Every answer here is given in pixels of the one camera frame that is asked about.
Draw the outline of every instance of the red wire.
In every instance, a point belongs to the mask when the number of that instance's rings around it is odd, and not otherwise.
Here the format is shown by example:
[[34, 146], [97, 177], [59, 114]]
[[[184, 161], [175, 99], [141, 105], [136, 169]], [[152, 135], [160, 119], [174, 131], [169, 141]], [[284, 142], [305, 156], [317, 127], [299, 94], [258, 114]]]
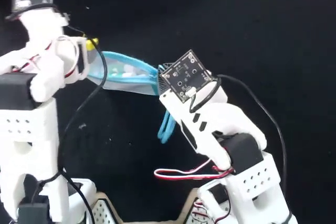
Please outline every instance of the red wire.
[[223, 172], [222, 174], [218, 174], [218, 175], [213, 175], [213, 176], [201, 176], [201, 177], [194, 177], [194, 176], [190, 176], [188, 175], [188, 177], [185, 178], [174, 178], [174, 177], [170, 177], [170, 178], [166, 178], [166, 177], [161, 177], [161, 176], [157, 176], [155, 174], [155, 176], [157, 178], [163, 179], [163, 180], [188, 180], [188, 179], [219, 179], [219, 178], [224, 178], [227, 175], [229, 175], [230, 173], [232, 173], [234, 170], [231, 168], [225, 172]]
[[[51, 43], [46, 47], [45, 50], [49, 50], [50, 47], [51, 47]], [[38, 55], [35, 55], [35, 56], [31, 57], [29, 60], [33, 60], [36, 56], [38, 56]], [[29, 65], [30, 65], [30, 63], [27, 62], [27, 63], [24, 64], [22, 67], [20, 67], [19, 69], [14, 70], [13, 72], [20, 72], [20, 71], [22, 71], [24, 68], [28, 67]]]
[[204, 213], [202, 213], [202, 212], [191, 212], [192, 214], [195, 214], [195, 215], [200, 215], [200, 216], [203, 216], [203, 217], [207, 217], [207, 218], [209, 218], [209, 216], [207, 215], [207, 214], [204, 214]]
[[229, 214], [230, 214], [230, 213], [228, 212], [225, 216], [222, 216], [222, 217], [217, 218], [217, 219], [215, 220], [215, 223], [214, 223], [214, 224], [217, 224], [219, 221], [224, 220], [226, 217], [229, 216]]

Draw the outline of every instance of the white plastic part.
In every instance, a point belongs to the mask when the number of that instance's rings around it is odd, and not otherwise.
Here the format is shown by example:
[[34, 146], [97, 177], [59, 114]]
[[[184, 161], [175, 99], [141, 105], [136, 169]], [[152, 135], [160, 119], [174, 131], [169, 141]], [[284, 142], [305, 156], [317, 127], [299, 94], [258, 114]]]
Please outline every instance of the white plastic part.
[[[89, 180], [84, 178], [73, 178], [72, 181], [74, 183], [80, 183], [81, 187], [80, 190], [84, 194], [85, 199], [88, 201], [90, 206], [93, 206], [96, 203], [96, 193], [97, 189], [95, 184]], [[41, 192], [40, 195], [47, 196], [50, 192], [48, 188], [45, 187]], [[85, 213], [87, 212], [87, 208], [78, 193], [75, 193], [69, 197], [69, 215], [67, 218], [62, 222], [62, 224], [74, 224], [80, 223], [84, 220]]]
[[[29, 63], [22, 72], [37, 74], [30, 85], [31, 96], [37, 102], [46, 102], [66, 84], [87, 77], [86, 38], [64, 35], [62, 27], [68, 25], [66, 18], [52, 8], [44, 8], [23, 13], [20, 21], [28, 31], [29, 42], [25, 48], [0, 57], [0, 74], [11, 72], [12, 66], [21, 67]], [[80, 53], [82, 73], [77, 67]]]
[[[118, 224], [114, 219], [114, 215], [108, 207], [107, 203], [102, 199], [97, 201], [92, 209], [92, 213], [96, 224]], [[91, 224], [89, 218], [87, 218], [86, 224]]]
[[[213, 90], [215, 85], [215, 82], [211, 82], [199, 90], [199, 92], [196, 94], [194, 105], [202, 101]], [[169, 89], [160, 96], [160, 101], [166, 107], [172, 117], [174, 117], [174, 120], [180, 125], [183, 134], [186, 136], [191, 146], [197, 153], [206, 155], [212, 159], [220, 169], [228, 169], [231, 166], [229, 155], [220, 146], [216, 138], [212, 135], [212, 132], [209, 132], [207, 128], [205, 128], [204, 131], [200, 131], [202, 120], [198, 120], [195, 123], [193, 122], [195, 113], [189, 112], [191, 99], [185, 103], [182, 103], [175, 93]], [[207, 102], [207, 104], [226, 102], [227, 96], [224, 90], [220, 87], [211, 100]], [[202, 114], [204, 111], [206, 111], [206, 105], [200, 108], [197, 113]], [[194, 137], [196, 146], [194, 146], [193, 141], [188, 138], [185, 129], [183, 129], [182, 122]]]
[[45, 49], [53, 39], [63, 35], [63, 27], [68, 25], [66, 18], [55, 13], [52, 8], [30, 10], [21, 14], [19, 19], [29, 35], [26, 48], [37, 50], [37, 53]]
[[[215, 82], [211, 82], [199, 90], [194, 105], [202, 101], [213, 90], [215, 84]], [[160, 101], [181, 126], [187, 139], [186, 129], [183, 129], [182, 122], [190, 131], [196, 147], [193, 146], [190, 139], [188, 140], [196, 152], [209, 157], [220, 169], [229, 169], [231, 161], [227, 152], [213, 136], [214, 131], [220, 131], [224, 135], [249, 133], [256, 139], [261, 150], [266, 148], [265, 135], [239, 107], [227, 103], [227, 96], [221, 87], [196, 113], [189, 112], [191, 99], [182, 103], [170, 89], [160, 96]], [[197, 121], [194, 120], [195, 114], [199, 114]], [[206, 122], [206, 126], [205, 129], [200, 130], [202, 122]]]
[[[0, 136], [1, 201], [16, 220], [18, 204], [25, 197], [25, 175], [44, 180], [58, 171], [56, 100], [50, 99], [32, 111], [0, 110]], [[45, 188], [50, 216], [54, 222], [62, 222], [69, 211], [66, 180], [60, 176]]]
[[[263, 157], [262, 162], [239, 175], [213, 180], [198, 190], [198, 197], [214, 219], [224, 215], [223, 208], [209, 191], [217, 184], [226, 186], [229, 193], [230, 215], [236, 219], [232, 223], [283, 223], [288, 218], [289, 209], [279, 186], [280, 177], [273, 157], [266, 152], [263, 152]], [[291, 217], [289, 224], [297, 224], [295, 216]]]

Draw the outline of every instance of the blue face mask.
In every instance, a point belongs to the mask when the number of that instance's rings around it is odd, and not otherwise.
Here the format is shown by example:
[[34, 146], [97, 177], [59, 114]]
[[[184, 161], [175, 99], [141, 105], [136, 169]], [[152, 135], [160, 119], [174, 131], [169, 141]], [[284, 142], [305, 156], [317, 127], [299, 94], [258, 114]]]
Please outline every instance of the blue face mask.
[[[147, 95], [159, 95], [158, 70], [144, 61], [117, 53], [103, 52], [108, 65], [108, 78], [104, 89], [128, 91]], [[103, 77], [103, 66], [99, 57], [90, 64], [88, 79], [99, 84]], [[174, 131], [175, 120], [166, 111], [157, 137], [166, 143]]]

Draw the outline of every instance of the black cover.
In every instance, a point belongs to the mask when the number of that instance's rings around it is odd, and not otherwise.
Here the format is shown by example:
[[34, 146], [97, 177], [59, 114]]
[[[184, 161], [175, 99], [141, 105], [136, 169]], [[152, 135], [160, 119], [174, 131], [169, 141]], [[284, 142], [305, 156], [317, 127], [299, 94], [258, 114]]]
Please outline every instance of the black cover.
[[40, 105], [30, 95], [34, 73], [0, 75], [0, 110], [33, 110]]
[[239, 174], [264, 160], [256, 140], [250, 134], [236, 134], [219, 142], [228, 152], [235, 174]]
[[52, 224], [47, 203], [22, 204], [19, 206], [18, 224]]

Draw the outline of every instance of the red and white wire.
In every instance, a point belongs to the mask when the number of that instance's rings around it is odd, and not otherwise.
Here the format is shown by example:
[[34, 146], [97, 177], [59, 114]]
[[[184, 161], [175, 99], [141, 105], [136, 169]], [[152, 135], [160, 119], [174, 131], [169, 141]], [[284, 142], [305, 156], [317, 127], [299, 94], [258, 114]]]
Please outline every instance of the red and white wire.
[[199, 204], [197, 202], [194, 202], [194, 207], [198, 208], [202, 208], [203, 210], [205, 210], [206, 212], [208, 212], [208, 209], [206, 209], [206, 207], [204, 207], [202, 204]]
[[[218, 178], [224, 178], [228, 174], [230, 174], [233, 169], [226, 170], [222, 172], [221, 174], [194, 174], [195, 172], [198, 172], [200, 169], [202, 169], [204, 166], [209, 164], [211, 162], [211, 159], [208, 159], [206, 162], [204, 162], [202, 165], [198, 166], [197, 168], [188, 170], [188, 171], [182, 171], [178, 169], [164, 169], [159, 168], [154, 171], [154, 176], [160, 179], [164, 180], [186, 180], [186, 179], [218, 179]], [[180, 173], [183, 175], [163, 175], [161, 173]]]

